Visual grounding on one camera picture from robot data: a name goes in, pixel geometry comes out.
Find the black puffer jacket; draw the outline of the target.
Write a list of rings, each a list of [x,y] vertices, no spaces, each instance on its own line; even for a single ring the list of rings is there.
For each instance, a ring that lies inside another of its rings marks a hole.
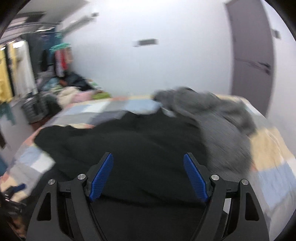
[[[200,129],[187,118],[162,111],[126,113],[50,142],[54,131],[41,130],[35,144],[55,161],[49,177],[72,180],[97,164],[106,152],[114,165],[100,198],[92,204],[107,240],[189,240],[205,209],[184,169],[192,153],[206,165]]]

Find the pile of clothes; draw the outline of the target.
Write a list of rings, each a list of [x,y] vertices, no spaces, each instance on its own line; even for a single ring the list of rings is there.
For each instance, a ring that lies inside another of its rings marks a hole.
[[[74,72],[64,78],[40,77],[37,80],[37,87],[48,106],[57,106],[61,109],[73,103],[111,97],[111,94],[102,90],[96,82],[85,79]]]

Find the teal clip hanger with clothes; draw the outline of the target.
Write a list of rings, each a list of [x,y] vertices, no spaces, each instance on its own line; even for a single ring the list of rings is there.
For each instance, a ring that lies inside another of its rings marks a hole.
[[[70,44],[61,43],[50,48],[53,54],[54,71],[57,77],[64,77],[73,62]]]

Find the grey fleece garment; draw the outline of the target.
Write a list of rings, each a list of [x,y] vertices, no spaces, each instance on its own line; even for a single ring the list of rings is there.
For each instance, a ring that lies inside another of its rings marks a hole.
[[[234,182],[248,176],[249,137],[255,132],[255,124],[242,101],[221,99],[188,87],[157,91],[154,100],[175,116],[190,118],[199,126],[207,150],[206,166],[212,173]]]

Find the patchwork checkered bed cover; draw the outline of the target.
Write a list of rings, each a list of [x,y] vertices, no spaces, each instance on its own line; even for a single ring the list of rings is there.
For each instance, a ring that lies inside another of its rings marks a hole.
[[[252,164],[248,178],[259,200],[267,227],[275,235],[295,213],[295,156],[286,146],[280,132],[249,101],[242,97],[221,95],[221,99],[243,103],[255,124],[250,137]],[[125,113],[152,114],[160,104],[150,96],[107,98],[73,103],[43,126],[54,131],[50,142],[63,141],[66,135],[90,130]],[[55,165],[54,159],[35,144],[37,134],[27,138],[1,177],[1,190],[20,186],[12,196],[14,202],[27,198],[41,177]]]

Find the grey suitcase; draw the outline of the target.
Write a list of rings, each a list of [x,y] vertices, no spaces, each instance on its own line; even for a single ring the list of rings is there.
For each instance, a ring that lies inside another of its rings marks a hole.
[[[21,108],[29,124],[41,121],[49,113],[46,101],[40,93],[29,93],[23,99]]]

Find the white hanging garment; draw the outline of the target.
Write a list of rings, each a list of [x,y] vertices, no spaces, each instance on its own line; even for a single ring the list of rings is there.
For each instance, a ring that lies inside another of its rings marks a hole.
[[[13,44],[13,50],[16,60],[16,95],[24,98],[29,93],[35,94],[37,92],[27,41],[16,42]]]

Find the yellow hanging garment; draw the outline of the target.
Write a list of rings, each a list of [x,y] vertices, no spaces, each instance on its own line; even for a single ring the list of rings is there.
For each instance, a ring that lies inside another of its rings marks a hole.
[[[1,50],[1,64],[0,64],[0,93],[1,102],[10,102],[13,99],[11,84],[6,67],[6,57],[4,50]]]

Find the grey door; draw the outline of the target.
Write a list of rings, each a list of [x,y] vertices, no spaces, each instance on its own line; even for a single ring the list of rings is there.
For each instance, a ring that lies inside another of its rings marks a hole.
[[[231,94],[247,99],[266,115],[273,88],[273,40],[261,1],[226,4],[234,52]]]

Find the white air conditioner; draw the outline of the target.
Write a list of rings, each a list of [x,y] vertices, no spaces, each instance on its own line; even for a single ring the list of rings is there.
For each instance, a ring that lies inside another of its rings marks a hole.
[[[81,28],[82,26],[96,20],[98,16],[99,16],[99,13],[92,13],[91,15],[85,15],[78,20],[72,21],[69,25],[62,28],[60,32],[62,33],[62,35],[67,35],[68,33],[73,32],[74,30]]]

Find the grey wall switch panel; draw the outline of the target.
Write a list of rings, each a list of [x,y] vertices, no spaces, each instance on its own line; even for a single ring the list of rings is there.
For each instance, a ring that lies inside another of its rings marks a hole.
[[[133,42],[133,47],[143,47],[143,46],[150,46],[150,45],[158,45],[158,39],[143,39],[143,40],[136,40]]]

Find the small grey light switch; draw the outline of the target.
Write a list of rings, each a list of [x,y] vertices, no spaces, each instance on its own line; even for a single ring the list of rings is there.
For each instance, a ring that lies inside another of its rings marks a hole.
[[[281,39],[280,32],[278,30],[273,29],[272,33],[276,39]]]

